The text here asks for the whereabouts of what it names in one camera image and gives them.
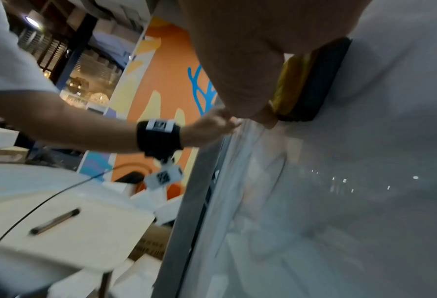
qr code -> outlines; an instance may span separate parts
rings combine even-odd
[[[156,177],[158,178],[158,182],[161,185],[171,181],[171,177],[169,176],[168,172],[161,172],[159,174],[156,174]]]
[[[157,131],[166,130],[167,121],[156,120],[153,125],[153,129]]]

orange mural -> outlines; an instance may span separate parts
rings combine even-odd
[[[188,68],[197,69],[199,61],[188,32],[154,18],[146,32],[146,40],[140,43],[135,54],[145,51],[155,51],[155,53],[138,86],[127,120],[136,122],[139,119],[165,118],[175,119],[181,125],[197,120],[201,113],[194,100]],[[132,61],[126,72],[132,72],[141,65],[143,65],[141,61]],[[207,89],[209,79],[203,71],[199,74],[197,84],[201,89]],[[200,104],[205,106],[203,96],[197,97]],[[197,149],[185,149],[175,154],[176,162],[185,170],[186,181],[196,154]],[[153,171],[158,170],[159,167],[157,161],[147,159],[143,154],[119,154],[115,166],[138,162],[151,167]],[[145,172],[143,168],[134,166],[117,169],[112,174],[112,181],[133,170]],[[181,193],[184,191],[184,185],[185,183],[181,186]]]

ceiling light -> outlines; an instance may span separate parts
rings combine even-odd
[[[33,18],[25,16],[26,21],[31,24],[32,26],[34,26],[37,29],[40,29],[42,26]]]

brown box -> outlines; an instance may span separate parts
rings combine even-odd
[[[21,147],[0,148],[0,163],[24,163],[28,149]]]
[[[158,227],[154,224],[146,230],[140,239],[140,242],[135,246],[130,253],[129,259],[138,260],[143,254],[162,260],[166,247],[168,246],[169,237],[171,236],[172,228]]]

person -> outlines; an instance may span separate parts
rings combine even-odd
[[[65,103],[35,60],[19,49],[0,1],[0,117],[47,145],[78,150],[135,153],[154,140],[137,139],[137,124],[106,118]],[[225,108],[214,108],[178,130],[177,148],[204,147],[239,125]]]
[[[179,0],[199,61],[230,113],[267,128],[284,53],[354,29],[371,0]]]

